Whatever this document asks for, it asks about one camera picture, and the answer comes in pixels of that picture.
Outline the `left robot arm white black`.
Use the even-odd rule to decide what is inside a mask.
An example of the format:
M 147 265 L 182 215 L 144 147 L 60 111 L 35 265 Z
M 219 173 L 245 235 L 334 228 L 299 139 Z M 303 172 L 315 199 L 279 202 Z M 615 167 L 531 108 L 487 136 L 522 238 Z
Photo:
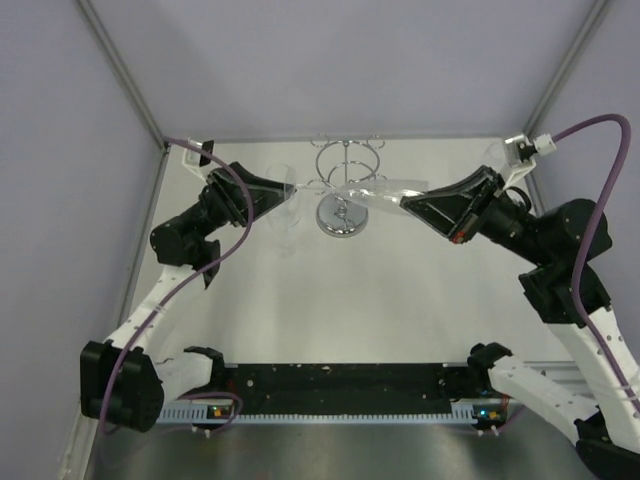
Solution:
M 80 408 L 84 416 L 146 432 L 162 408 L 199 390 L 216 396 L 226 387 L 220 352 L 179 343 L 166 352 L 185 322 L 185 312 L 220 269 L 216 230 L 246 225 L 249 213 L 261 218 L 293 196 L 293 176 L 258 177 L 239 163 L 228 168 L 192 168 L 205 185 L 197 201 L 156 226 L 150 246 L 162 270 L 129 318 L 106 340 L 90 341 L 80 354 Z

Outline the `chrome wine glass rack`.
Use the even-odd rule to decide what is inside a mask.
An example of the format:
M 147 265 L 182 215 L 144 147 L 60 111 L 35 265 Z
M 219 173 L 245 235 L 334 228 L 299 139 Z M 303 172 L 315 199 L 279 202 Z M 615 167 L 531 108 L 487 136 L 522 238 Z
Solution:
M 321 196 L 315 218 L 320 230 L 334 238 L 346 239 L 367 226 L 369 211 L 348 196 L 356 184 L 383 178 L 380 151 L 386 142 L 379 135 L 365 139 L 331 139 L 320 135 L 310 140 L 316 149 L 316 177 L 307 183 Z

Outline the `clear wine glass taken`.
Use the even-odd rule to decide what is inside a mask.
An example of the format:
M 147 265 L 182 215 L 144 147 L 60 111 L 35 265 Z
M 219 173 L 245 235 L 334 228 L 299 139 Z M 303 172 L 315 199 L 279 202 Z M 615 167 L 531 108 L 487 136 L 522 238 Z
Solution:
M 506 152 L 504 142 L 499 139 L 492 142 L 483 152 L 481 156 L 481 164 L 485 165 L 496 172 L 500 172 L 506 162 Z

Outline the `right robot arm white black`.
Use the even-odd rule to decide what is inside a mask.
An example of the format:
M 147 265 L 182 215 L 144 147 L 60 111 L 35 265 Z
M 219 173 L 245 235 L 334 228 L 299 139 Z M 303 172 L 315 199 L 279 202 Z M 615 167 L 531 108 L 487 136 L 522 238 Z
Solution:
M 584 398 L 516 359 L 498 343 L 478 344 L 466 380 L 476 394 L 494 391 L 523 404 L 560 431 L 599 479 L 639 476 L 639 365 L 619 330 L 611 298 L 593 269 L 573 278 L 595 204 L 569 201 L 536 217 L 512 200 L 497 172 L 410 193 L 400 207 L 454 244 L 482 235 L 534 264 L 518 280 L 542 322 L 559 339 L 589 390 Z

